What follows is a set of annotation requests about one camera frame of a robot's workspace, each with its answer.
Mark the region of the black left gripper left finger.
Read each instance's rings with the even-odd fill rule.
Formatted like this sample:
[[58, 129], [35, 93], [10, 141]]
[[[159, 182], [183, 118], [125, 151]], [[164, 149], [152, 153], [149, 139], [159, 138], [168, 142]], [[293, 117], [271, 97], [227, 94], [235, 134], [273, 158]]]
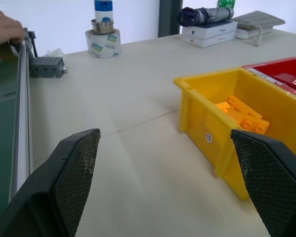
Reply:
[[89, 196], [100, 130], [59, 142], [0, 217], [0, 237], [73, 237]]

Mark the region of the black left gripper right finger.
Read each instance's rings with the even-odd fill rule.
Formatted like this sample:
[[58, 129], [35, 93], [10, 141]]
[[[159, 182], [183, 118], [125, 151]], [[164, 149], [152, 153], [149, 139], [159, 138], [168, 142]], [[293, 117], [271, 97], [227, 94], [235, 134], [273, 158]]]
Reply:
[[249, 197], [272, 237], [296, 237], [296, 155], [281, 141], [232, 129]]

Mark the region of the person's bare hand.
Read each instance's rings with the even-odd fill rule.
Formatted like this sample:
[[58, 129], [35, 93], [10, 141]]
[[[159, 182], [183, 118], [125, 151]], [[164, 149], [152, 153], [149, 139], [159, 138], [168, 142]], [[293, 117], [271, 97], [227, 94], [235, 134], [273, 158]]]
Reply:
[[8, 41], [20, 43], [24, 38], [22, 24], [0, 11], [0, 45]]

